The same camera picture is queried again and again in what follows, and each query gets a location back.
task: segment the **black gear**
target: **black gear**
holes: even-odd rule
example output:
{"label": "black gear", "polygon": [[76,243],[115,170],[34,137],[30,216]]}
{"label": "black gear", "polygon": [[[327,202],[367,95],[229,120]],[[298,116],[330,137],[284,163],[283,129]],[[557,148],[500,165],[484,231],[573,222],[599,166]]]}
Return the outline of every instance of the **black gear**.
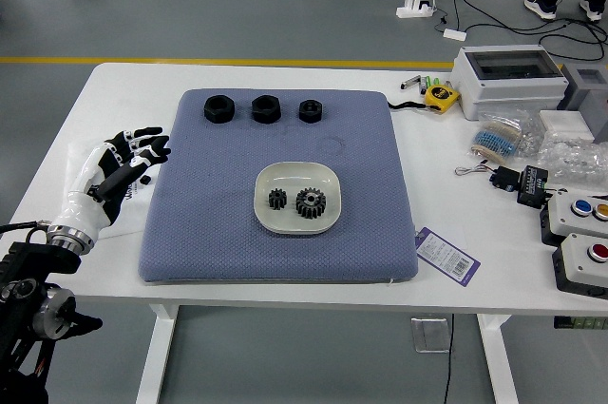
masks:
{"label": "black gear", "polygon": [[316,219],[325,212],[325,195],[316,188],[305,188],[295,197],[297,213],[306,219]]}
{"label": "black gear", "polygon": [[285,193],[284,190],[281,190],[280,188],[276,188],[275,190],[271,190],[271,192],[268,194],[268,204],[274,210],[278,210],[278,209],[285,207],[286,203],[287,203],[287,194]]}

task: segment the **yellow tape measure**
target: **yellow tape measure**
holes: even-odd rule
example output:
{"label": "yellow tape measure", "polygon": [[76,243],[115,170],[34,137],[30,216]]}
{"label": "yellow tape measure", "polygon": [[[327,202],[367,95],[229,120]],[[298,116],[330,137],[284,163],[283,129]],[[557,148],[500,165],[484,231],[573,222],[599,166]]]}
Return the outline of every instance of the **yellow tape measure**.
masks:
{"label": "yellow tape measure", "polygon": [[437,106],[440,114],[446,112],[459,98],[459,92],[442,84],[428,87],[425,93],[425,103],[429,106]]}

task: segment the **blue button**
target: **blue button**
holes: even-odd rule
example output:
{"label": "blue button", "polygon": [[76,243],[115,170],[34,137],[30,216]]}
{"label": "blue button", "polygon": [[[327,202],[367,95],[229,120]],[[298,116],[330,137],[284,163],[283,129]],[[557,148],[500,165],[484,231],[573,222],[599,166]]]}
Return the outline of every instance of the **blue button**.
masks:
{"label": "blue button", "polygon": [[577,216],[587,217],[593,212],[593,207],[591,207],[591,204],[585,200],[576,200],[572,203],[572,212],[574,212]]}

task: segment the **black nut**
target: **black nut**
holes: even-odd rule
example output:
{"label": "black nut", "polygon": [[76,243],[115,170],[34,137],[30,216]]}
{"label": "black nut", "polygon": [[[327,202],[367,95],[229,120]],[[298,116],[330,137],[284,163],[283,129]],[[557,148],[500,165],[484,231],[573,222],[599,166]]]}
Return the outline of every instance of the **black nut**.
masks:
{"label": "black nut", "polygon": [[205,117],[214,124],[225,124],[235,117],[235,102],[225,95],[214,95],[205,102]]}
{"label": "black nut", "polygon": [[281,105],[272,95],[261,95],[251,102],[254,120],[261,124],[272,124],[281,117]]}
{"label": "black nut", "polygon": [[300,120],[308,124],[314,124],[321,120],[323,105],[317,100],[305,100],[300,103]]}

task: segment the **purple tag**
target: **purple tag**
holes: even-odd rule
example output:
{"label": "purple tag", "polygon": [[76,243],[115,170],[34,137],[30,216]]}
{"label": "purple tag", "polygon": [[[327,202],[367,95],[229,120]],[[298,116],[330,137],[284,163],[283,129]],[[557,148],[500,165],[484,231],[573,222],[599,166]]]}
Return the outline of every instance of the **purple tag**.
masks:
{"label": "purple tag", "polygon": [[416,234],[418,257],[466,287],[481,263],[424,227]]}

